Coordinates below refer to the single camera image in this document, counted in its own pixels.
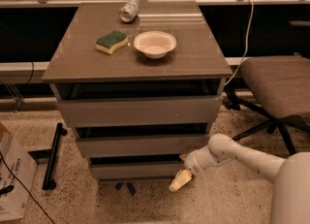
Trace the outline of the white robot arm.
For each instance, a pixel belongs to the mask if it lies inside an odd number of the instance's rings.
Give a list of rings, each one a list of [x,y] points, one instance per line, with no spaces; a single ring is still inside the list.
[[[226,135],[215,134],[208,145],[181,155],[181,160],[184,170],[180,170],[170,184],[171,192],[178,191],[192,176],[208,167],[235,160],[274,186],[269,224],[310,223],[309,152],[284,159],[238,144]]]

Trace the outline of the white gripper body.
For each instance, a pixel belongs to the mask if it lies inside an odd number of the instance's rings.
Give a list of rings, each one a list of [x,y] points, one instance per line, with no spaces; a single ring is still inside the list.
[[[185,168],[194,176],[204,171],[210,165],[209,151],[197,149],[189,153],[185,160]]]

